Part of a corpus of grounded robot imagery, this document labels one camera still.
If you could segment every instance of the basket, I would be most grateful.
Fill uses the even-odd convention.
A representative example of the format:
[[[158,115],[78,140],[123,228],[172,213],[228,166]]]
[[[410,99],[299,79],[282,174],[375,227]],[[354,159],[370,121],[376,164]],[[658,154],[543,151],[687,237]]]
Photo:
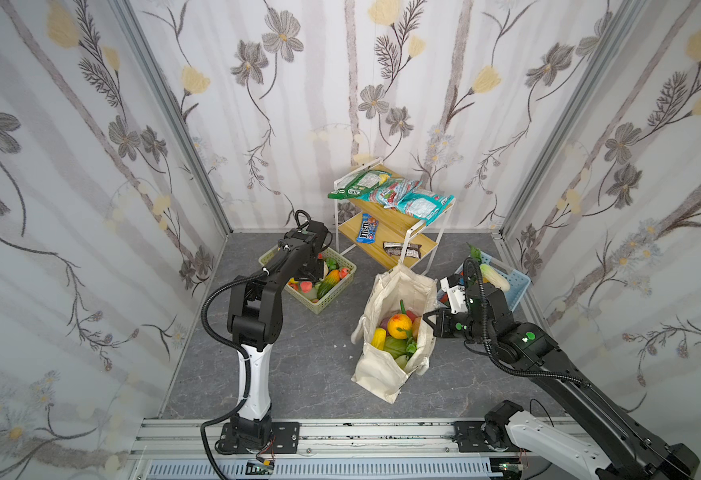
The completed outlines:
[[[268,251],[268,253],[260,257],[259,262],[262,266],[265,266],[270,261],[270,259],[273,258],[274,255],[276,255],[276,249],[278,249],[278,247],[274,246]],[[338,268],[346,266],[348,269],[350,269],[350,273],[347,274],[344,279],[340,279],[340,282],[337,283],[334,286],[334,288],[332,288],[332,290],[329,290],[329,292],[316,303],[311,302],[310,300],[305,298],[305,296],[301,295],[294,289],[284,288],[285,291],[289,292],[294,298],[298,299],[298,302],[305,305],[308,310],[315,313],[316,315],[321,313],[321,311],[325,309],[327,305],[332,303],[332,300],[337,298],[337,296],[339,296],[343,292],[343,290],[345,290],[347,286],[350,285],[351,282],[353,282],[353,277],[356,273],[356,264],[349,261],[344,256],[338,254],[335,250],[332,250],[331,248],[327,247],[326,250],[321,252],[321,255],[324,258],[334,259],[337,262]]]
[[[484,254],[481,252],[481,263],[482,264],[491,264],[493,258],[490,255]],[[503,276],[506,280],[508,280],[508,283],[510,283],[510,290],[508,290],[505,293],[505,300],[508,302],[508,308],[510,309],[511,312],[513,312],[516,307],[519,305],[519,302],[521,302],[521,297],[524,296],[524,293],[527,292],[527,288],[529,287],[529,283],[532,283],[532,280],[529,279],[528,276],[522,274],[518,270],[513,270],[510,274],[506,274],[502,270],[496,269],[497,273]],[[460,274],[463,272],[463,264],[460,264],[460,266],[457,267],[457,270],[455,270],[455,274]],[[436,294],[436,298],[440,299],[442,296],[444,296],[445,293],[443,290],[439,290],[438,293]]]

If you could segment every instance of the canvas bag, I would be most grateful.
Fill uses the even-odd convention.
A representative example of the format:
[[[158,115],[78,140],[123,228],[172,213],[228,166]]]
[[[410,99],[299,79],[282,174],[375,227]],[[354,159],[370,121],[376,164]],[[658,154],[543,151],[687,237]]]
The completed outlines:
[[[375,286],[369,295],[364,315],[358,320],[356,330],[350,335],[355,344],[364,340],[361,358],[356,364],[356,372],[351,378],[365,389],[393,403],[398,397],[404,382],[416,372],[422,375],[428,370],[436,337],[433,329],[420,322],[417,334],[417,351],[402,370],[388,353],[374,348],[371,344],[375,329],[385,316],[394,311],[401,312],[399,304],[415,313],[425,313],[438,307],[436,302],[436,281],[427,276],[415,274],[403,264],[397,264],[385,274],[375,277]]]

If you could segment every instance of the marble floor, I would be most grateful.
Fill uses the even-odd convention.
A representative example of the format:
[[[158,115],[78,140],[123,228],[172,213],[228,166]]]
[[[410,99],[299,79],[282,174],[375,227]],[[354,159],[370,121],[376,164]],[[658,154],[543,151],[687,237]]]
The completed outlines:
[[[280,237],[231,235],[213,287],[239,274],[254,273],[259,268],[259,256]],[[499,256],[489,234],[444,234],[429,276],[451,274],[469,254],[466,242]],[[431,368],[423,376],[413,375],[394,405],[353,383],[361,345],[351,344],[351,333],[364,311],[375,275],[384,269],[359,249],[346,256],[358,267],[354,283],[320,315],[284,294],[284,328],[270,360],[274,418],[480,417],[506,398],[525,408],[530,398],[537,398],[552,416],[563,414],[563,409],[529,380],[500,372],[486,357],[466,351],[458,340],[436,341]],[[420,272],[423,268],[424,263],[414,270]],[[208,316],[212,328],[226,336],[228,298],[227,293],[221,295]],[[521,306],[515,315],[523,321]],[[232,408],[237,396],[235,352],[213,341],[199,323],[162,418],[216,417]]]

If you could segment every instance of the blue m&m's package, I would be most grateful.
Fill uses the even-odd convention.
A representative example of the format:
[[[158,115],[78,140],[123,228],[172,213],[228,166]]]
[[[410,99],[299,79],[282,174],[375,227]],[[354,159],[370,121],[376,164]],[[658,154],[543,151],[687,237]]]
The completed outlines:
[[[356,242],[359,244],[373,244],[377,235],[377,219],[369,214],[361,215],[361,230],[358,232]]]

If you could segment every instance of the wallpaper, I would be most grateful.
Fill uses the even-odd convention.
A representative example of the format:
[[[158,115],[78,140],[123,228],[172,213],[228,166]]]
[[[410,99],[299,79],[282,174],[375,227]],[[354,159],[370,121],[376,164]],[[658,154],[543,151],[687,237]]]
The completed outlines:
[[[497,228],[599,46],[609,0],[131,0],[234,228],[375,158]],[[340,221],[354,214],[341,207]]]
[[[574,362],[701,457],[701,2],[648,4],[509,233]]]
[[[0,478],[158,414],[223,244],[169,131],[106,3],[0,0]]]

